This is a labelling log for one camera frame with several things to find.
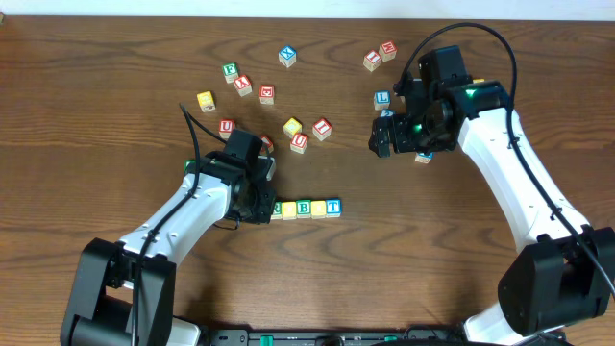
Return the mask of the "yellow O block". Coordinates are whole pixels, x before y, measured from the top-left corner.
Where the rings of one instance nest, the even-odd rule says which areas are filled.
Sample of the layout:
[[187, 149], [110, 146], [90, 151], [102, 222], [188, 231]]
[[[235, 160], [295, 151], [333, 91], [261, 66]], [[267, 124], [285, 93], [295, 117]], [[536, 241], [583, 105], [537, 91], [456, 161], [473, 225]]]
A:
[[282, 202], [282, 220], [294, 220], [297, 218], [297, 204], [295, 201]]
[[327, 217], [327, 202], [325, 200], [312, 200], [310, 202], [310, 216], [312, 219]]

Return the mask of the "blue T block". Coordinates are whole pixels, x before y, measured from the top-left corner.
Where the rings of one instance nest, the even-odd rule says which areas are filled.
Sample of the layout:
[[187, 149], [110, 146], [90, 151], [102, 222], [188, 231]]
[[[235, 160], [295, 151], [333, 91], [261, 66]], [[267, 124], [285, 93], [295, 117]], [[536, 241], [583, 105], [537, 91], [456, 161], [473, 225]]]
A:
[[342, 204], [340, 199], [328, 199], [326, 201], [326, 216], [328, 218], [340, 217], [342, 213]]

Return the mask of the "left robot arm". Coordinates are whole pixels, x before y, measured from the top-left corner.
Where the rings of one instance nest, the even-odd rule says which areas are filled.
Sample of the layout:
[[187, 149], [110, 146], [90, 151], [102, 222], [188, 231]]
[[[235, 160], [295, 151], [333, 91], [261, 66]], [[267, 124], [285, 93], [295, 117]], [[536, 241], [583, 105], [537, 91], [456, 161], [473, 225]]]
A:
[[81, 253], [61, 326], [63, 345], [203, 345], [206, 331], [174, 315], [177, 269], [222, 219], [267, 224], [276, 164], [260, 137], [234, 130], [222, 151], [199, 156], [172, 197], [116, 242]]

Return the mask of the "green B block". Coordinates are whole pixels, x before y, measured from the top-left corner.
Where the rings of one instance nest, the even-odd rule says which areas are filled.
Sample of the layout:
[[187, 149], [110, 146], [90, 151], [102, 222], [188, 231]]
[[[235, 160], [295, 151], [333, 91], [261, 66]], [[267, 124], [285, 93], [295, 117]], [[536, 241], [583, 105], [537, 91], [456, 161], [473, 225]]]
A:
[[310, 200], [297, 200], [296, 209], [297, 209], [298, 218], [311, 218], [311, 201]]

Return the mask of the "green R block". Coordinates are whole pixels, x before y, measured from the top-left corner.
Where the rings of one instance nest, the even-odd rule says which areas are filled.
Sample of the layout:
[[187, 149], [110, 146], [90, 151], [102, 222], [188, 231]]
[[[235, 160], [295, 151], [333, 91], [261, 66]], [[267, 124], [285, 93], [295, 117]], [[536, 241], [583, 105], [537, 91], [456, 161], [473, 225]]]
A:
[[271, 214], [271, 219], [272, 220], [278, 220], [278, 219], [282, 219], [283, 218], [283, 214], [282, 214], [282, 202], [278, 201], [275, 203], [274, 205], [274, 209], [273, 212]]

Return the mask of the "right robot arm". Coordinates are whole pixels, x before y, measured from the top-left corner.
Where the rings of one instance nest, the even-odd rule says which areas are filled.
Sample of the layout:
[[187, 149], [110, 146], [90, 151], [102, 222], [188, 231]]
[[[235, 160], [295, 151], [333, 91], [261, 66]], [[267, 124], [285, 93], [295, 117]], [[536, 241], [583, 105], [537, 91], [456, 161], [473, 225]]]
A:
[[509, 95], [476, 82], [458, 47], [432, 50], [418, 78], [395, 87], [406, 110], [374, 120], [378, 157], [455, 148], [470, 158], [509, 224], [518, 256], [498, 283], [498, 301], [462, 325], [467, 341], [521, 345], [606, 313], [614, 278], [614, 232], [595, 229], [561, 193], [531, 148]]

